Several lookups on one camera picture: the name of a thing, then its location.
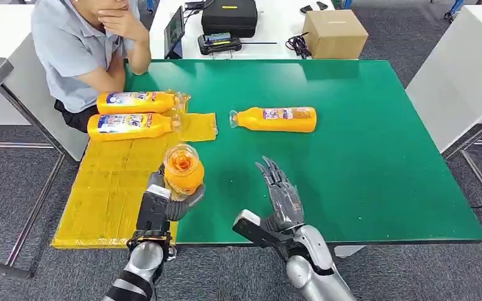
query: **gray shirt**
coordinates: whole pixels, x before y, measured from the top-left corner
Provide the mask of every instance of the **gray shirt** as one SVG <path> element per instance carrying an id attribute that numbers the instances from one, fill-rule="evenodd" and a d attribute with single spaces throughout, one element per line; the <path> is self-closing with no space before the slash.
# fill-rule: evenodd
<path id="1" fill-rule="evenodd" d="M 108 70 L 112 54 L 123 57 L 133 41 L 89 25 L 71 5 L 71 0 L 39 0 L 32 13 L 32 37 L 36 54 L 47 72 L 51 95 L 71 113 L 95 105 L 99 94 L 77 79 L 97 67 Z M 139 20 L 137 1 L 129 0 L 132 14 Z"/>

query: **black pants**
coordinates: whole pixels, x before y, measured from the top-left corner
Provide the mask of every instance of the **black pants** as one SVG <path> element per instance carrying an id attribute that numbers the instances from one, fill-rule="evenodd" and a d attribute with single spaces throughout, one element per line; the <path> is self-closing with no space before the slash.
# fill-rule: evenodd
<path id="1" fill-rule="evenodd" d="M 55 102 L 55 110 L 62 113 L 65 124 L 84 133 L 88 132 L 88 121 L 90 117 L 99 113 L 96 105 L 86 108 L 79 113 L 71 113 L 65 109 L 63 103 L 58 99 Z"/>

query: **man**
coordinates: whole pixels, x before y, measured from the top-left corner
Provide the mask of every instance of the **man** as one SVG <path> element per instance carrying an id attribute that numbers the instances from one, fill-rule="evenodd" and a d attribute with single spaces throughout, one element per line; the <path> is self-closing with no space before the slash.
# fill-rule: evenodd
<path id="1" fill-rule="evenodd" d="M 99 93 L 123 90 L 123 59 L 138 75 L 151 61 L 137 0 L 39 0 L 31 27 L 55 109 L 85 133 Z"/>

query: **cardboard box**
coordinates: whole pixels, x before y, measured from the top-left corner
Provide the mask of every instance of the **cardboard box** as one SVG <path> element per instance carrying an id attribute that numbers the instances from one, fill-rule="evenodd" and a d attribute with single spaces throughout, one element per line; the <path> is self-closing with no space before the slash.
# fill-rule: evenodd
<path id="1" fill-rule="evenodd" d="M 313 58 L 359 58 L 368 37 L 349 9 L 308 11 L 302 33 Z"/>

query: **black case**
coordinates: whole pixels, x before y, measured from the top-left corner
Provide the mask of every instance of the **black case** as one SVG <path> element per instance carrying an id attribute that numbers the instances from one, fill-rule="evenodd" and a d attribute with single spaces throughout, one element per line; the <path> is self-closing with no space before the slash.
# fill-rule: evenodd
<path id="1" fill-rule="evenodd" d="M 206 6 L 212 1 L 206 0 Z M 230 33 L 238 38 L 251 38 L 256 32 L 256 24 L 254 0 L 215 0 L 202 11 L 204 34 Z"/>

